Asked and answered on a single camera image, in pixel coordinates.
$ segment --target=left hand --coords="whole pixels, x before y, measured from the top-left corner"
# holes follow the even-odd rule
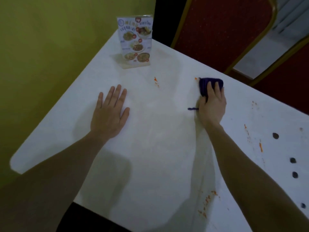
[[[126,99],[127,90],[124,89],[119,97],[121,85],[116,90],[112,86],[103,102],[103,93],[98,95],[98,101],[92,116],[90,129],[91,132],[98,135],[104,141],[117,136],[125,126],[129,117],[130,108],[126,108],[120,116],[123,103]]]

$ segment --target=hand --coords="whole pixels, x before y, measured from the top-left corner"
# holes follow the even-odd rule
[[[207,128],[210,124],[219,125],[226,107],[224,88],[220,91],[218,82],[215,83],[214,90],[211,87],[211,82],[208,82],[207,94],[207,102],[206,97],[200,98],[198,111],[199,118],[204,128]]]
[[[118,85],[116,91],[112,86],[103,103],[103,93],[98,95],[98,101],[92,116],[90,129],[95,135],[98,135],[104,141],[108,141],[119,134],[129,117],[130,108],[126,108],[120,116],[123,103],[126,99],[127,90],[124,89],[119,97],[121,85]]]

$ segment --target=dark spot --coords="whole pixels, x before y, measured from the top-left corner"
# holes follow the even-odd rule
[[[296,159],[295,159],[295,158],[290,158],[290,162],[291,162],[292,164],[295,164],[295,163],[296,163]]]
[[[293,178],[298,178],[298,173],[297,172],[292,172]]]
[[[278,139],[279,138],[279,134],[277,134],[277,133],[272,133],[272,136],[273,136],[274,139]]]

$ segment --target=forearm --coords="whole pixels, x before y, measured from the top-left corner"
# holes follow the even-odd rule
[[[293,226],[301,231],[302,226],[308,225],[289,196],[241,151],[220,125],[208,125],[206,130],[226,185],[252,230],[285,231]]]
[[[55,231],[105,142],[90,132],[1,189],[0,217],[10,227],[6,229],[14,231],[21,226],[29,231]]]

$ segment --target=orange food residue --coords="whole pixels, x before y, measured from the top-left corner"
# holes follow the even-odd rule
[[[261,152],[263,152],[262,144],[260,143],[259,145],[260,145],[260,148],[261,148]]]

